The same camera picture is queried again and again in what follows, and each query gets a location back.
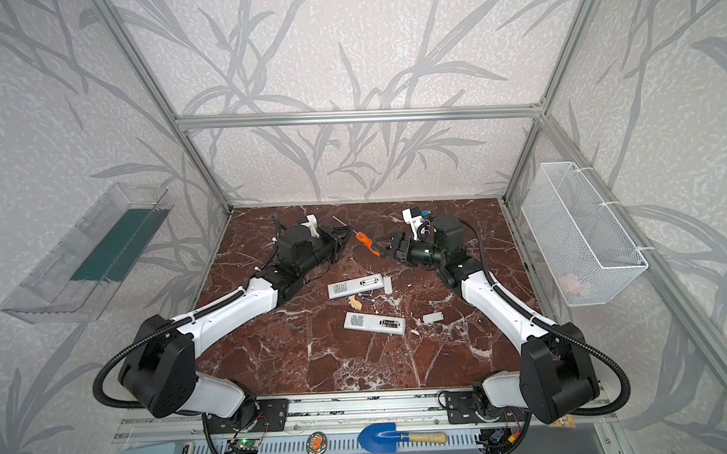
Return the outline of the white battery cover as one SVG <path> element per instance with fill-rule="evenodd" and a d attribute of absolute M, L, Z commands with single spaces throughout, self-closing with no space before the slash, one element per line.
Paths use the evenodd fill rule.
<path fill-rule="evenodd" d="M 434 312 L 423 316 L 424 324 L 435 324 L 435 322 L 443 322 L 444 314 L 442 312 Z"/>
<path fill-rule="evenodd" d="M 391 278 L 388 276 L 385 276 L 383 278 L 383 284 L 384 284 L 384 292 L 385 294 L 389 295 L 393 293 L 393 282 L 391 281 Z"/>

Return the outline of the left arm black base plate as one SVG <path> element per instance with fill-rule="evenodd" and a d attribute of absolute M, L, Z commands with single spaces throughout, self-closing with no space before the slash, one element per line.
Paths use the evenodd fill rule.
<path fill-rule="evenodd" d="M 204 430 L 210 434 L 281 432 L 286 426 L 290 401 L 285 398 L 245 399 L 230 418 L 210 416 Z"/>

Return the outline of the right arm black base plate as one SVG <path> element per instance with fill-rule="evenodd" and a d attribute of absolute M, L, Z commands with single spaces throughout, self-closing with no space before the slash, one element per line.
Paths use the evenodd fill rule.
<path fill-rule="evenodd" d="M 441 394 L 447 421 L 453 425 L 484 423 L 476 412 L 473 391 L 446 391 Z"/>

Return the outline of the white remote control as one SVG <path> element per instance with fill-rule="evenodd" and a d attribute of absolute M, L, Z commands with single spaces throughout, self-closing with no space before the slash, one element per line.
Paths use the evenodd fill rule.
<path fill-rule="evenodd" d="M 330 299 L 339 299 L 348 298 L 363 292 L 379 290 L 384 286 L 385 279 L 383 275 L 376 274 L 330 284 L 328 286 L 328 292 Z"/>

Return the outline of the orange handle screwdriver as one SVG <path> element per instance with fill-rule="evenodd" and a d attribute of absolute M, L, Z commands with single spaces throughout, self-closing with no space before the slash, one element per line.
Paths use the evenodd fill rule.
<path fill-rule="evenodd" d="M 348 225 L 344 225 L 343 228 L 345 231 L 345 234 L 344 234 L 345 239 L 348 239 L 352 235 L 352 233 L 354 233 L 355 239 L 359 243 L 364 245 L 373 255 L 378 256 L 379 258 L 382 256 L 382 253 L 376 248 L 375 242 L 369 236 L 367 236 L 365 233 L 363 233 L 357 229 L 354 229 L 353 227 L 350 227 Z"/>

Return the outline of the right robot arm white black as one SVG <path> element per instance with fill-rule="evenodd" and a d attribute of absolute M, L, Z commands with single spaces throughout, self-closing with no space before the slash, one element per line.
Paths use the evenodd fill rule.
<path fill-rule="evenodd" d="M 520 369 L 502 370 L 473 385 L 482 413 L 504 407 L 530 411 L 550 424 L 599 396 L 599 384 L 585 339 L 577 327 L 555 324 L 522 303 L 501 285 L 481 258 L 465 245 L 469 224 L 443 215 L 433 221 L 430 242 L 394 232 L 376 238 L 371 249 L 407 266 L 435 270 L 444 286 L 457 292 L 501 330 L 520 355 Z"/>

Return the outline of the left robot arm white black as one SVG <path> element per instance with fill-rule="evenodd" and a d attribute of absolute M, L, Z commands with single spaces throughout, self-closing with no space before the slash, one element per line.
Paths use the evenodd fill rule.
<path fill-rule="evenodd" d="M 198 372 L 197 359 L 219 339 L 291 300 L 307 275 L 342 256 L 353 229 L 297 223 L 276 240 L 274 260 L 245 285 L 191 313 L 152 316 L 122 359 L 118 380 L 154 418 L 191 412 L 247 427 L 259 415 L 253 395 L 229 379 Z"/>

